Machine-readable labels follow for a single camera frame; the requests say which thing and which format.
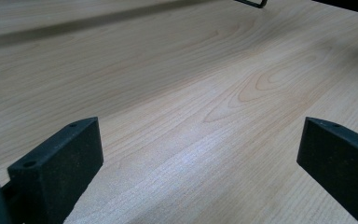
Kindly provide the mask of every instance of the screw hole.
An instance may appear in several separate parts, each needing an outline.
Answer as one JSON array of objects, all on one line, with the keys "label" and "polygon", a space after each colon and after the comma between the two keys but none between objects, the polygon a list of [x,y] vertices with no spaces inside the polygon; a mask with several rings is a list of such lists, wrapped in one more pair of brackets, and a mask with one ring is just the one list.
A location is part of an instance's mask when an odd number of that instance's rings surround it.
[{"label": "screw hole", "polygon": [[25,167],[25,168],[29,168],[29,167],[34,166],[35,164],[36,164],[36,161],[27,161],[22,166]]}]

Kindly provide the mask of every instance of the wooden table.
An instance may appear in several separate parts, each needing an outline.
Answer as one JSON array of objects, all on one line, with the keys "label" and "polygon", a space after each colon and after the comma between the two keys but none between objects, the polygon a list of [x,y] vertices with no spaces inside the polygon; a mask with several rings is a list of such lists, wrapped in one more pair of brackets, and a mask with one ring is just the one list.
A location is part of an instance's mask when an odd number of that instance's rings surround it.
[{"label": "wooden table", "polygon": [[358,13],[0,1],[0,184],[93,116],[105,162],[65,223],[356,223],[296,154],[306,116],[358,132]]}]

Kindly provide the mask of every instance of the black object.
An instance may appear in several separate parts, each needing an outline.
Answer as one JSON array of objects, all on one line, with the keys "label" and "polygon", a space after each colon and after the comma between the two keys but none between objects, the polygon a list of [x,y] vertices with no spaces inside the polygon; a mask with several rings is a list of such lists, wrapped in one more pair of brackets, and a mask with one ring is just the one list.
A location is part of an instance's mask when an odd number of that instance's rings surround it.
[{"label": "black object", "polygon": [[358,12],[358,0],[313,0],[315,2],[324,3],[327,5],[335,6],[335,7],[342,7],[352,11]]},{"label": "black object", "polygon": [[98,119],[67,125],[7,168],[0,224],[63,223],[102,165]]},{"label": "black object", "polygon": [[262,0],[260,4],[257,4],[255,2],[248,1],[248,0],[235,0],[235,1],[244,3],[244,4],[249,5],[251,7],[263,8],[266,5],[268,0]]},{"label": "black object", "polygon": [[306,118],[297,162],[358,220],[358,133]]}]

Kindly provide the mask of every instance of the light wood tabletop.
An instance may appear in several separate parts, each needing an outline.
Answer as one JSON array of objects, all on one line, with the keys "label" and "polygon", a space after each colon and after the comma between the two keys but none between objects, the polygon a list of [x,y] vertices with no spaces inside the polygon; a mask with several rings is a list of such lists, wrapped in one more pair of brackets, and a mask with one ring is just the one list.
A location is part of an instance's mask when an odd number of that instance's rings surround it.
[{"label": "light wood tabletop", "polygon": [[104,164],[65,223],[357,223],[296,155],[305,117],[358,132],[358,13],[0,1],[0,185],[89,117]]}]

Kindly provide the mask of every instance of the wood grain pattern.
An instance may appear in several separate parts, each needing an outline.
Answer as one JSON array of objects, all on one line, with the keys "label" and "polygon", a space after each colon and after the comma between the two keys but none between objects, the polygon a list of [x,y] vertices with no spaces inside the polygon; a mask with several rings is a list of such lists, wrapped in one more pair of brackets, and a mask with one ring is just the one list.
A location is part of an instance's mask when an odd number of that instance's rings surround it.
[{"label": "wood grain pattern", "polygon": [[0,184],[92,116],[105,163],[65,223],[356,223],[296,154],[306,116],[358,132],[358,13],[0,1]]}]

